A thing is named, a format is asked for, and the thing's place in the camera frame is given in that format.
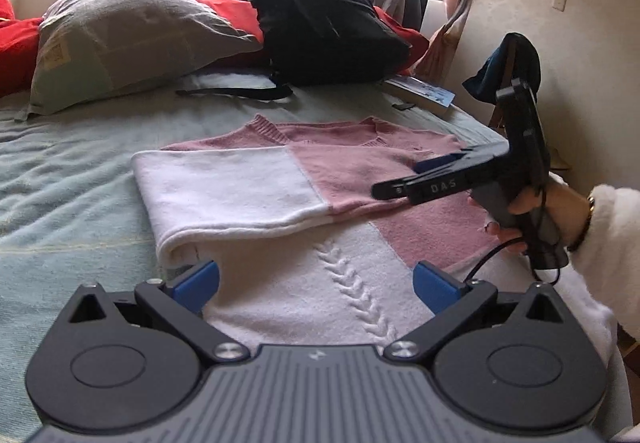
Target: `black strap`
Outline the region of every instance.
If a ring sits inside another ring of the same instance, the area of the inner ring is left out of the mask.
[[[202,89],[178,89],[175,91],[178,96],[189,96],[190,94],[228,94],[229,96],[243,96],[252,100],[281,100],[293,94],[289,86],[278,85],[275,87],[265,87],[263,89],[247,87],[203,87]]]

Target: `bracelet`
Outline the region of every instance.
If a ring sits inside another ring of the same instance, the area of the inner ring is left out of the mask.
[[[584,242],[585,237],[587,236],[587,232],[589,232],[589,227],[591,226],[591,218],[593,217],[593,209],[596,206],[596,201],[595,199],[593,199],[593,196],[591,195],[589,195],[588,200],[589,200],[589,215],[587,216],[587,222],[584,224],[584,228],[580,232],[580,235],[575,240],[575,242],[572,243],[571,246],[567,246],[566,251],[572,252],[580,248],[580,246]]]

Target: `wall outlet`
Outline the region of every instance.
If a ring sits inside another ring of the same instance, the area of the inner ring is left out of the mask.
[[[566,0],[553,0],[553,4],[551,6],[553,9],[557,9],[558,11],[564,11],[566,8]]]

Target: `hand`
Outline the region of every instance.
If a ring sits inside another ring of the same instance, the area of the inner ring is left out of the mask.
[[[472,204],[479,206],[473,199],[469,198]],[[532,187],[527,187],[509,205],[509,212],[514,215],[526,214],[542,204],[542,193],[536,195]],[[554,220],[565,246],[571,246],[582,233],[589,216],[589,201],[572,190],[567,185],[562,185],[554,180],[546,184],[546,204],[545,210]],[[497,223],[489,223],[486,232],[496,235],[501,243],[522,236],[522,232],[517,229],[502,229]],[[513,253],[522,253],[527,249],[525,243],[507,248]]]

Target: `white fuzzy sleeve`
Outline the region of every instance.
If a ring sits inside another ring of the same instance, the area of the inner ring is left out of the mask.
[[[572,263],[593,297],[640,339],[640,192],[602,185],[593,198],[591,226]]]

